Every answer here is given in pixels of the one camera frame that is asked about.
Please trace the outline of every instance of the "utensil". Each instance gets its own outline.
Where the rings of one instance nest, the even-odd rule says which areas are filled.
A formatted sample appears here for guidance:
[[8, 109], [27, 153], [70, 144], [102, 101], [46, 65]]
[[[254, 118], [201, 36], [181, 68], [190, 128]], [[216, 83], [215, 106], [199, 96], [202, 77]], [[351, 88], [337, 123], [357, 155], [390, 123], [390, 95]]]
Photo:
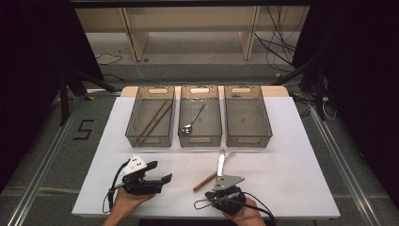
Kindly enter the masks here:
[[[164, 113], [162, 113], [162, 115], [161, 115], [158, 119], [156, 119], [157, 115], [160, 113], [161, 109], [164, 107], [164, 105], [165, 105], [166, 102], [167, 102], [167, 101], [164, 101], [164, 103], [163, 103], [163, 104], [161, 105], [161, 107], [158, 109], [158, 111], [156, 112], [156, 114], [152, 117], [152, 119], [150, 120], [150, 122], [147, 124], [146, 128], [144, 128], [144, 130], [141, 132], [140, 136], [149, 136], [150, 133], [152, 132], [152, 130], [158, 125], [159, 121], [161, 121], [161, 120], [164, 118], [164, 116], [167, 114], [167, 112], [172, 108], [173, 103], [170, 104], [170, 105], [167, 107], [167, 109], [164, 111]], [[149, 130], [147, 130], [147, 129], [149, 128], [150, 124], [152, 124], [153, 122], [154, 122], [153, 126], [152, 126]], [[146, 140], [145, 138], [139, 139], [139, 140], [137, 141], [137, 143], [139, 143], [139, 144], [140, 144], [140, 143], [144, 143], [145, 140]]]
[[201, 183], [199, 183], [197, 186], [195, 186], [193, 188], [194, 191], [199, 190], [201, 187], [203, 187], [204, 185], [206, 185], [208, 182], [210, 182], [214, 177], [221, 177], [223, 174], [223, 165], [226, 162], [226, 160], [234, 153], [237, 152], [232, 152], [229, 154], [225, 154], [224, 148], [222, 148], [222, 150], [220, 151], [220, 156], [219, 156], [219, 164], [217, 165], [217, 171], [215, 171], [214, 173], [212, 173], [208, 178], [206, 178], [205, 180], [203, 180]]
[[187, 125], [185, 125], [182, 128], [182, 132], [185, 134], [189, 134], [191, 133], [191, 130], [193, 129], [193, 122], [197, 119], [197, 117], [199, 116], [200, 112], [202, 111], [202, 109], [205, 107], [205, 104], [202, 105], [202, 107], [199, 109], [199, 112], [197, 113], [197, 115], [194, 117], [194, 119]]
[[217, 165], [217, 179], [213, 191], [223, 191], [245, 180], [244, 177], [223, 175], [223, 166], [228, 156], [225, 155], [224, 149], [220, 151], [219, 163]]

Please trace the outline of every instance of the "wooden stick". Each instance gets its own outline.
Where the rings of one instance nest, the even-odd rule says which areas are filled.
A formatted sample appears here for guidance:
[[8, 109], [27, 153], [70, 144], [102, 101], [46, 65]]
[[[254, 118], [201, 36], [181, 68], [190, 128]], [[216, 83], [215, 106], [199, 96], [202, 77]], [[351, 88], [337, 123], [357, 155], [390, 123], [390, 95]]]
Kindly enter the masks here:
[[158, 120], [155, 121], [155, 124], [153, 125], [153, 127], [148, 131], [148, 133], [144, 136], [148, 136], [152, 130], [156, 127], [156, 125], [159, 123], [160, 120], [162, 120], [162, 118], [164, 118], [164, 116], [167, 114], [167, 112], [169, 111], [169, 109], [173, 106], [173, 103], [170, 104], [170, 106], [168, 106], [167, 110], [165, 110], [165, 112], [161, 115], [161, 117], [159, 117]]
[[203, 187], [206, 183], [210, 182], [214, 177], [216, 177], [217, 175], [217, 171], [215, 171], [214, 173], [212, 173], [212, 175], [210, 175], [208, 178], [206, 178], [205, 180], [203, 180], [201, 183], [199, 183], [197, 186], [195, 186], [193, 188], [193, 191], [197, 191], [198, 189], [200, 189], [201, 187]]
[[148, 122], [146, 127], [143, 129], [141, 132], [140, 136], [143, 136], [146, 130], [149, 128], [149, 126], [152, 124], [153, 120], [155, 120], [155, 117], [159, 114], [159, 112], [162, 110], [162, 107], [167, 103], [167, 101], [164, 101], [164, 103], [159, 107], [159, 109], [156, 111], [155, 115], [153, 115], [152, 119]]

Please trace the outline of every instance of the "white table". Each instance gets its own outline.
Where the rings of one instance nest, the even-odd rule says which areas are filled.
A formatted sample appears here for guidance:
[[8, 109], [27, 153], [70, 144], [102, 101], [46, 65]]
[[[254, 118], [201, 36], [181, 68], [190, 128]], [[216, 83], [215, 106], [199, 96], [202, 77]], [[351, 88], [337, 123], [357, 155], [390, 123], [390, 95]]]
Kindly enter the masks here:
[[[133, 148], [125, 130], [135, 102], [134, 97], [117, 98], [103, 137], [98, 146], [87, 178], [72, 210], [82, 217], [104, 216], [103, 200], [120, 167], [133, 153], [146, 162], [158, 161], [156, 169], [148, 171], [147, 179], [159, 179], [173, 173], [162, 193], [145, 202], [134, 212], [135, 218], [207, 218], [222, 219], [213, 207], [201, 210], [194, 202], [203, 200], [211, 191], [215, 179], [197, 192], [193, 187], [217, 169], [220, 148], [181, 148], [177, 136], [179, 100], [176, 93], [174, 131], [171, 148]], [[221, 101], [222, 119], [224, 103]], [[340, 213], [328, 189], [326, 180], [290, 97], [264, 98], [273, 137], [265, 149], [227, 148], [233, 154], [224, 167], [224, 174], [245, 177], [238, 184], [253, 194], [272, 211], [276, 218], [338, 218]]]

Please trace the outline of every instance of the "hand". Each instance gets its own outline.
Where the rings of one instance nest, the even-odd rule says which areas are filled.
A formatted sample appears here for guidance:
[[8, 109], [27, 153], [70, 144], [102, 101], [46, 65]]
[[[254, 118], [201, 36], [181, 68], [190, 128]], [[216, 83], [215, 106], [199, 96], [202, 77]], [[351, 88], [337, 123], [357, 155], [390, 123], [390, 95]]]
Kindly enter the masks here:
[[[246, 204], [257, 206], [256, 202], [251, 198], [247, 198]], [[232, 220], [238, 226], [266, 226], [264, 223], [261, 213], [258, 210], [243, 207], [243, 209], [237, 214], [230, 216], [223, 213], [227, 219]]]
[[152, 199], [154, 196], [155, 194], [135, 196], [127, 193], [122, 187], [118, 188], [117, 198], [115, 199], [111, 214], [106, 219], [104, 226], [119, 225], [128, 218], [140, 204]]

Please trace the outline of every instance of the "metal spoon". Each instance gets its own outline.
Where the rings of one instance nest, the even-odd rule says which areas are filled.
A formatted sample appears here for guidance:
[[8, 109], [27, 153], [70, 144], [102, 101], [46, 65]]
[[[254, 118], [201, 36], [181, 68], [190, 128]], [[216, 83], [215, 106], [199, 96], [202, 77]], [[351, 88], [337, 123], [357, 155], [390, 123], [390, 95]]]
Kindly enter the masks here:
[[202, 109], [205, 107], [205, 104], [202, 105], [202, 107], [199, 109], [199, 112], [197, 113], [197, 115], [194, 117], [194, 119], [187, 125], [183, 126], [182, 128], [182, 132], [185, 134], [189, 134], [191, 133], [191, 130], [193, 129], [193, 125], [192, 123], [197, 119], [197, 117], [199, 116], [200, 112], [202, 111]]

